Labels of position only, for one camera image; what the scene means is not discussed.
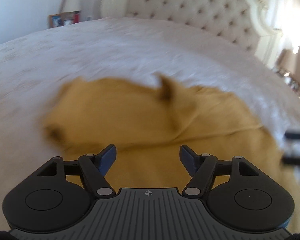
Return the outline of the mustard yellow knit garment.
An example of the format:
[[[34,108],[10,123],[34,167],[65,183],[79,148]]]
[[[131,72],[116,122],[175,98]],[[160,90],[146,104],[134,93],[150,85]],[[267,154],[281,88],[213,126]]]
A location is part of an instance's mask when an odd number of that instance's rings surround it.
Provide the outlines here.
[[[115,189],[184,188],[182,145],[221,160],[243,156],[293,196],[288,228],[300,233],[300,184],[280,165],[282,151],[249,107],[217,88],[159,80],[158,88],[115,78],[69,81],[44,120],[46,136],[68,160],[115,145],[117,159],[107,175]]]

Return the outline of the white floral bedspread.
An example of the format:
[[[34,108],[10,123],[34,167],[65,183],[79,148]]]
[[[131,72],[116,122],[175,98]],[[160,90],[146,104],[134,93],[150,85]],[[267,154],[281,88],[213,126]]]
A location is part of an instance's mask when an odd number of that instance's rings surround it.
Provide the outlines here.
[[[39,31],[0,45],[0,230],[5,195],[59,150],[42,118],[60,86],[76,77],[121,77],[156,85],[155,75],[187,86],[236,93],[277,143],[300,129],[300,99],[251,53],[193,27],[136,18],[102,19]]]

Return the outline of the tufted cream headboard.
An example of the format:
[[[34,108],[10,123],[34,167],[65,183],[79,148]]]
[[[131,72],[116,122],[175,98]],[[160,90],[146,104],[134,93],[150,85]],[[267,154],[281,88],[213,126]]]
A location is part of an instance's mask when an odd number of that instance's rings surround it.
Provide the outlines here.
[[[223,37],[266,61],[280,31],[266,23],[265,0],[102,0],[102,17],[172,21]]]

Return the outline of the red bottle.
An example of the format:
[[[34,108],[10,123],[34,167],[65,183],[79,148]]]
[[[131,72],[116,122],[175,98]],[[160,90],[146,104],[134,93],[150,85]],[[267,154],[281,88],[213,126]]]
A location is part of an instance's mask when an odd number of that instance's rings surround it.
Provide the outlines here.
[[[81,14],[80,11],[75,11],[74,12],[74,23],[79,23],[79,21],[80,21],[80,14]]]

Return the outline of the white table lamp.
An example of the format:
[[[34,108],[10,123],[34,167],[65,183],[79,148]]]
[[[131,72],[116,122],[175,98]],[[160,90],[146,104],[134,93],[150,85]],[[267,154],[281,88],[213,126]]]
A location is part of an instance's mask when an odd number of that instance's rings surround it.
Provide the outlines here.
[[[62,13],[81,11],[80,0],[64,0]]]

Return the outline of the wooden picture frame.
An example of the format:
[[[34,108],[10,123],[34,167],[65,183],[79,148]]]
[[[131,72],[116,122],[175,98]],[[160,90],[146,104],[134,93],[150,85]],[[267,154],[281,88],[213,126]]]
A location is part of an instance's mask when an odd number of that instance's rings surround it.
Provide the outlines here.
[[[49,15],[49,28],[61,27],[63,25],[61,14]]]

